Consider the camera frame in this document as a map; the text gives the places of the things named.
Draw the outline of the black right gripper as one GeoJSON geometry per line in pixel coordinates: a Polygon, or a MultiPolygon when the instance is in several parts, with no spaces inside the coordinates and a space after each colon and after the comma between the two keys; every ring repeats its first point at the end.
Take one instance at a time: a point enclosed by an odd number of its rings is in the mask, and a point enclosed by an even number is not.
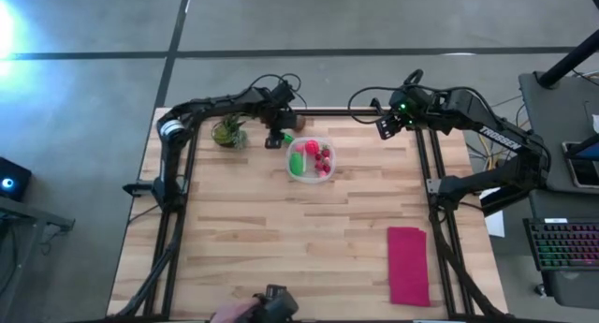
{"type": "Polygon", "coordinates": [[[419,87],[401,88],[389,99],[390,112],[382,115],[376,126],[381,127],[381,139],[395,136],[398,127],[430,127],[434,117],[430,109],[438,102],[438,95],[419,87]]]}

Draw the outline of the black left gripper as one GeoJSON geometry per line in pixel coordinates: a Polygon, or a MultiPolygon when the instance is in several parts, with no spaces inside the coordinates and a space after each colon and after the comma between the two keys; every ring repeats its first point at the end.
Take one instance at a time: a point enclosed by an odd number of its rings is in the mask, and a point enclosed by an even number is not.
{"type": "Polygon", "coordinates": [[[265,139],[266,149],[282,147],[285,140],[283,129],[300,131],[300,116],[289,106],[294,99],[292,86],[285,80],[279,81],[275,88],[268,93],[265,125],[270,133],[265,139]]]}

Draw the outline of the large green toy cucumber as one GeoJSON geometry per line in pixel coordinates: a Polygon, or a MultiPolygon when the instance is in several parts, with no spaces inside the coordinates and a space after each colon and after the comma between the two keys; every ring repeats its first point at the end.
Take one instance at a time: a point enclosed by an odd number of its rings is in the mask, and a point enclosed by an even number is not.
{"type": "Polygon", "coordinates": [[[289,170],[292,175],[302,176],[305,169],[304,156],[301,153],[294,152],[289,157],[289,170]]]}

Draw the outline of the clear plastic tupperware container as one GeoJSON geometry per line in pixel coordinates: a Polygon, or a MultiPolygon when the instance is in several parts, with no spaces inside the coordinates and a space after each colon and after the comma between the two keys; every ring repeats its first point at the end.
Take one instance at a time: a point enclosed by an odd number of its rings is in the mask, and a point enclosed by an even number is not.
{"type": "Polygon", "coordinates": [[[292,179],[294,179],[298,182],[301,182],[301,183],[305,183],[305,184],[323,183],[333,176],[335,169],[336,169],[337,155],[335,154],[335,150],[332,145],[332,142],[326,138],[321,138],[321,137],[295,138],[292,143],[287,145],[285,155],[286,155],[285,168],[286,168],[287,173],[289,174],[289,176],[292,179]],[[310,140],[310,139],[316,140],[319,143],[319,145],[320,145],[320,153],[319,154],[317,154],[317,155],[306,154],[306,152],[304,150],[304,145],[305,145],[306,141],[310,140]],[[324,157],[322,155],[322,151],[324,149],[330,150],[330,157],[324,157]],[[301,153],[304,156],[305,169],[304,169],[304,173],[302,176],[292,175],[289,170],[289,167],[288,167],[289,166],[289,157],[294,152],[301,153]],[[323,170],[317,170],[314,167],[314,164],[316,162],[321,162],[323,164],[323,166],[324,165],[330,166],[330,172],[328,173],[328,175],[326,177],[324,177],[324,178],[319,177],[319,171],[323,171],[323,170]]]}

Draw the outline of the small potted green plant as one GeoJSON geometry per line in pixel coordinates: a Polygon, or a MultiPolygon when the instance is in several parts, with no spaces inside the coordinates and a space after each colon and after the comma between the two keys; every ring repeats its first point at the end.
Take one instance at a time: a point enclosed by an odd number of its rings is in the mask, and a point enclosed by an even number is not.
{"type": "Polygon", "coordinates": [[[225,115],[212,128],[212,139],[221,147],[242,150],[247,144],[247,132],[242,128],[246,123],[243,113],[225,115]]]}

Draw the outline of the folded red cloth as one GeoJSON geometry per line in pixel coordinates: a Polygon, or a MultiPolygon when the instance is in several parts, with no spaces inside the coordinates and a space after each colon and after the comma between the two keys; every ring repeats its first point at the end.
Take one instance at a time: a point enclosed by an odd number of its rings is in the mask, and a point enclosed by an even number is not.
{"type": "Polygon", "coordinates": [[[431,306],[424,231],[418,228],[387,229],[387,279],[392,304],[431,306]]]}

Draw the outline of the white paper sheet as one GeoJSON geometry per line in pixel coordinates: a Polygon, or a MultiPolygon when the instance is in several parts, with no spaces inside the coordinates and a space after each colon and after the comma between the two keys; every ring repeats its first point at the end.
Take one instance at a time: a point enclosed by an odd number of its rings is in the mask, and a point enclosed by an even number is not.
{"type": "MultiPolygon", "coordinates": [[[[486,189],[481,192],[479,199],[483,198],[495,193],[499,190],[499,187],[486,189]]],[[[491,237],[504,238],[505,237],[505,228],[504,228],[504,211],[500,210],[491,215],[485,216],[486,227],[488,230],[488,234],[491,237]]]]}

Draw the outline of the grey side desk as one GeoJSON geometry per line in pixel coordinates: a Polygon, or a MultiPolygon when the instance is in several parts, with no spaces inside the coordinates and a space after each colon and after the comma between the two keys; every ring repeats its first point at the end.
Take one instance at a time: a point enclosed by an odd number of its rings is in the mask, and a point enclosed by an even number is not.
{"type": "Polygon", "coordinates": [[[599,86],[566,77],[555,88],[546,89],[533,73],[519,75],[519,86],[531,129],[551,153],[547,189],[599,195],[599,187],[575,185],[562,147],[565,142],[582,142],[595,134],[592,117],[599,115],[599,86]]]}

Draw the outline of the person's hand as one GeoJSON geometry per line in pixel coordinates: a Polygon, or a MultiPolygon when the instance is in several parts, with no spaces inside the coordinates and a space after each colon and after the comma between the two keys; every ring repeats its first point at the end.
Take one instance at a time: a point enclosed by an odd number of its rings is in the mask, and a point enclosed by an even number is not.
{"type": "Polygon", "coordinates": [[[212,315],[211,323],[234,323],[249,309],[259,304],[258,298],[235,300],[221,305],[212,315]]]}

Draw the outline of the black diagonal pole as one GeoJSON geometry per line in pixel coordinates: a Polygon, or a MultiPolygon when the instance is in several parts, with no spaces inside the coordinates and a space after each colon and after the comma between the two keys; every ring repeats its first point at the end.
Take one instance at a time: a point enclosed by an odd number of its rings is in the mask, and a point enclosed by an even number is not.
{"type": "Polygon", "coordinates": [[[565,75],[599,50],[599,29],[587,37],[562,60],[544,73],[535,72],[537,83],[546,89],[552,89],[565,75]]]}

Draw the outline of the black tablet device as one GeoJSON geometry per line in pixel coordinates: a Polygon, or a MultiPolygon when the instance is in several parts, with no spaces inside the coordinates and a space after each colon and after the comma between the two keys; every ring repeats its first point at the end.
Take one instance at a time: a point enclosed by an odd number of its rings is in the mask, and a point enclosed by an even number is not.
{"type": "Polygon", "coordinates": [[[582,142],[565,141],[562,149],[573,184],[599,189],[599,134],[582,142]]]}

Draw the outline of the backlit rainbow keyboard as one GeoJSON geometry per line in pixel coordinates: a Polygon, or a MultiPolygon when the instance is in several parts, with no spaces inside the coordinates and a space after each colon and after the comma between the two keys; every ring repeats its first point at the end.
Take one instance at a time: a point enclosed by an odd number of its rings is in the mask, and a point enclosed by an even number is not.
{"type": "Polygon", "coordinates": [[[599,218],[525,218],[540,272],[599,271],[599,218]]]}

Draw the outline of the dark grey side table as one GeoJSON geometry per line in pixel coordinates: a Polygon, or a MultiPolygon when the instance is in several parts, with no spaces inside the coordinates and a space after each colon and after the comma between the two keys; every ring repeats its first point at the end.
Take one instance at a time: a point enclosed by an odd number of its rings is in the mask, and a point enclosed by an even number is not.
{"type": "Polygon", "coordinates": [[[75,224],[74,218],[67,218],[36,207],[0,197],[0,213],[4,218],[5,239],[9,241],[10,258],[7,264],[7,278],[0,275],[0,323],[8,322],[15,298],[20,292],[22,275],[31,260],[30,256],[42,242],[47,226],[59,228],[60,232],[70,231],[75,224]]]}

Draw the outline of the black computer tower blue light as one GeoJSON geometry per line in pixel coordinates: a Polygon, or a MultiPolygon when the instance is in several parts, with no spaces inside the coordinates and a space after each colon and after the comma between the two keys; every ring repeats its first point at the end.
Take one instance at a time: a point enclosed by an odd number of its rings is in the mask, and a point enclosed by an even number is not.
{"type": "Polygon", "coordinates": [[[0,197],[21,202],[31,177],[31,170],[0,156],[0,197]]]}

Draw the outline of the black aluminium table frame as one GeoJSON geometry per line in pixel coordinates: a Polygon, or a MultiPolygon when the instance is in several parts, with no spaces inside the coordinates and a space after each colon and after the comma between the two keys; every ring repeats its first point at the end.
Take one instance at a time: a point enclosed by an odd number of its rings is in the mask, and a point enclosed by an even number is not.
{"type": "Polygon", "coordinates": [[[387,284],[387,231],[429,231],[412,132],[389,140],[345,116],[309,119],[328,139],[332,178],[305,184],[287,173],[284,150],[264,146],[265,127],[245,125],[248,146],[217,146],[205,123],[195,153],[170,315],[204,319],[267,285],[286,286],[300,319],[443,318],[437,256],[427,250],[431,303],[394,305],[387,284]]]}

